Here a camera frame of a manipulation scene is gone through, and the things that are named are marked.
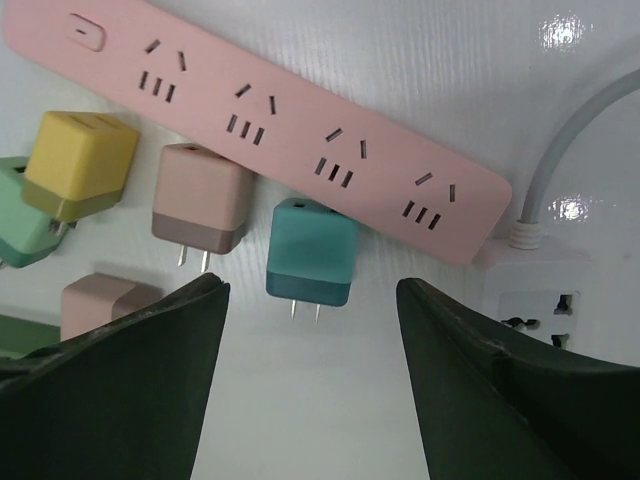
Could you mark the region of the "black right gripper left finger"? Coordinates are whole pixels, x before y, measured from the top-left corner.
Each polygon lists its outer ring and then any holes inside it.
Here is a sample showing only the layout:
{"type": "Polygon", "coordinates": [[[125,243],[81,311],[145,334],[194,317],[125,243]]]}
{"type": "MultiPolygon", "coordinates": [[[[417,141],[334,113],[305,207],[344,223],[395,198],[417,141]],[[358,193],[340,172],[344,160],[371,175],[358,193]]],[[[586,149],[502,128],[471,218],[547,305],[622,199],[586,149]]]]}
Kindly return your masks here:
{"type": "Polygon", "coordinates": [[[206,273],[86,334],[1,361],[5,479],[187,479],[228,312],[206,273]]]}

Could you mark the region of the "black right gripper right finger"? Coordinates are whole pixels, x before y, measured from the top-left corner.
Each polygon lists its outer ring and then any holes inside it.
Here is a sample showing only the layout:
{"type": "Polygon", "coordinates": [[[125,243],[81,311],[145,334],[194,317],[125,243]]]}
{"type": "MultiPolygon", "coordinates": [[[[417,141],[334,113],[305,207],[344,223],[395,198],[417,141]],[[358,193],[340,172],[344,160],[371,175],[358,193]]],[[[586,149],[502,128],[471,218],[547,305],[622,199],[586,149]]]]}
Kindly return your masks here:
{"type": "Polygon", "coordinates": [[[418,278],[396,305],[433,479],[635,479],[639,370],[475,312],[418,278]]]}

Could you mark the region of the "pink USB charger plug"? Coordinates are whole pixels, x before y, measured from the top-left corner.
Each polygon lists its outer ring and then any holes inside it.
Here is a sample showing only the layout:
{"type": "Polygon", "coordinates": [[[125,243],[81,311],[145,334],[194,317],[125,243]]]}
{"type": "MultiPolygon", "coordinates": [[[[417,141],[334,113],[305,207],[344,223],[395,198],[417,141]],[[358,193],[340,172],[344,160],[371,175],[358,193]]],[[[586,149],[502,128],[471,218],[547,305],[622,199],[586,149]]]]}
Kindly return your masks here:
{"type": "Polygon", "coordinates": [[[152,206],[152,234],[188,251],[203,252],[201,272],[213,254],[230,253],[248,229],[255,174],[194,143],[164,146],[152,206]]]}

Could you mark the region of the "teal USB charger plug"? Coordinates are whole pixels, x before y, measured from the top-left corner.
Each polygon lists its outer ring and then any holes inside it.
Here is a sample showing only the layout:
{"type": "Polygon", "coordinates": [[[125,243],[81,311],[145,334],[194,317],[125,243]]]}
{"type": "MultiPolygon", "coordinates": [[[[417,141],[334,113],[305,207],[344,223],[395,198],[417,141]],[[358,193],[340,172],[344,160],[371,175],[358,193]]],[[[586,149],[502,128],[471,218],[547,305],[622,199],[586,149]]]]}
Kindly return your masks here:
{"type": "Polygon", "coordinates": [[[358,252],[358,224],[308,198],[287,198],[272,214],[266,292],[291,302],[343,307],[350,296],[358,252]]]}

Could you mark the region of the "yellow USB charger plug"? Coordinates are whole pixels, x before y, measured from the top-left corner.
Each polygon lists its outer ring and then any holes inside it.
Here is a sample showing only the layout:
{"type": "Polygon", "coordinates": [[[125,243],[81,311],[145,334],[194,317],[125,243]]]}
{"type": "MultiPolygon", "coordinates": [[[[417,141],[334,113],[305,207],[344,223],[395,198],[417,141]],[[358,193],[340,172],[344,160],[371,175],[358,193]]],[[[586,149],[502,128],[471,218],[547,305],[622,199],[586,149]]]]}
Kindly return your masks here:
{"type": "Polygon", "coordinates": [[[22,199],[63,223],[112,208],[123,195],[139,138],[138,130],[104,113],[46,112],[22,199]]]}

